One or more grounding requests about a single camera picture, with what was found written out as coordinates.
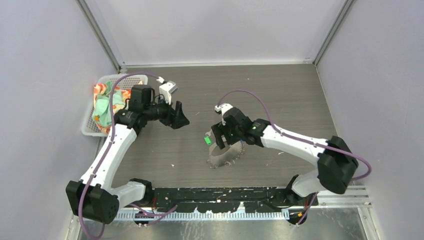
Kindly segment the green key tag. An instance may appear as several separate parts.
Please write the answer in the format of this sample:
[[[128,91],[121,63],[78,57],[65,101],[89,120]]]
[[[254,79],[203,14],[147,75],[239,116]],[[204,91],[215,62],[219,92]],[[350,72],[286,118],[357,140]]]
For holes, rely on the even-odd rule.
[[[210,139],[210,137],[209,137],[209,136],[205,136],[205,137],[204,137],[204,141],[206,142],[206,144],[207,144],[208,146],[210,146],[210,145],[212,144],[212,141],[211,141],[211,139]]]

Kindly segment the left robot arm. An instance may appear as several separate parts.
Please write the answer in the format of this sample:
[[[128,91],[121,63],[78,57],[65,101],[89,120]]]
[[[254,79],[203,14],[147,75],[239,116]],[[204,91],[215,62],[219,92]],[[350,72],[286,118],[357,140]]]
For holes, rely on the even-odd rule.
[[[70,181],[65,192],[74,215],[103,224],[110,224],[118,211],[130,204],[148,207],[154,199],[152,183],[132,178],[127,184],[112,188],[115,173],[136,137],[149,121],[179,129],[190,121],[182,103],[172,103],[177,85],[166,82],[159,86],[159,97],[150,85],[136,84],[124,109],[114,115],[106,142],[94,162],[79,181]]]

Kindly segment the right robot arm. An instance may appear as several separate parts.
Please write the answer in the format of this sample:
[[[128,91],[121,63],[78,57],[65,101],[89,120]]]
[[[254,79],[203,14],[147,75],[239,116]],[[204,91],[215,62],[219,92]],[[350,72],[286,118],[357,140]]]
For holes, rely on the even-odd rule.
[[[220,149],[243,142],[283,151],[315,167],[307,174],[295,175],[286,186],[285,198],[291,205],[299,205],[305,197],[320,191],[339,195],[346,192],[359,164],[342,138],[308,137],[275,126],[268,120],[251,120],[227,103],[215,106],[214,110],[221,116],[220,122],[211,127]]]

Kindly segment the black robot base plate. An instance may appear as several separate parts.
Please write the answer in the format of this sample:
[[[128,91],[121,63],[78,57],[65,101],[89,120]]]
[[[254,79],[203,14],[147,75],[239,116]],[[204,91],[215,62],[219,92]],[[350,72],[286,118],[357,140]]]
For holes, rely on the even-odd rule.
[[[176,207],[177,213],[276,213],[290,207],[305,209],[317,205],[307,197],[295,196],[281,187],[157,187],[147,193],[142,204],[156,210],[168,211]]]

